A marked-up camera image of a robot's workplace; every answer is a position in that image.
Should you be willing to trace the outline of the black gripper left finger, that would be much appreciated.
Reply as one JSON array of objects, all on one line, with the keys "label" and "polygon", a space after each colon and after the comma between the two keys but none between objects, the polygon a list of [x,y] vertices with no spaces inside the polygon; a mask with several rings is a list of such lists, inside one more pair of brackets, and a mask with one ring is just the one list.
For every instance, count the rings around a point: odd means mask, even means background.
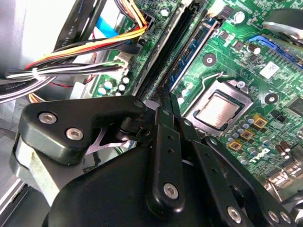
[{"label": "black gripper left finger", "polygon": [[12,167],[36,184],[50,207],[72,180],[135,149],[149,150],[146,205],[155,216],[185,208],[180,133],[170,94],[151,109],[134,96],[49,101],[21,114]]}]

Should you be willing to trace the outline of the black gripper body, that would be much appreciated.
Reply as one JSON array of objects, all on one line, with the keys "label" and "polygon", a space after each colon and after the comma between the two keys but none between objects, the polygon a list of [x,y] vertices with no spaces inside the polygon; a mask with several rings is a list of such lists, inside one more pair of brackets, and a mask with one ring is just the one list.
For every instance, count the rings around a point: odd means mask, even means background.
[{"label": "black gripper body", "polygon": [[50,227],[209,227],[194,168],[183,163],[186,203],[169,220],[146,205],[149,150],[135,149],[72,180],[62,188],[48,214]]}]

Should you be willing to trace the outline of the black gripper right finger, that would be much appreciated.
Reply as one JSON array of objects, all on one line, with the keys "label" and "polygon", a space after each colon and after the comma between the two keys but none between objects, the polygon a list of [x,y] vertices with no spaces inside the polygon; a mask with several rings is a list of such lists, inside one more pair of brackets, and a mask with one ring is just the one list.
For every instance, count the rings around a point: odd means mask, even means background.
[{"label": "black gripper right finger", "polygon": [[170,94],[186,157],[202,178],[203,198],[214,227],[295,227],[296,221],[238,160],[212,136],[201,139],[193,123],[181,117]]}]

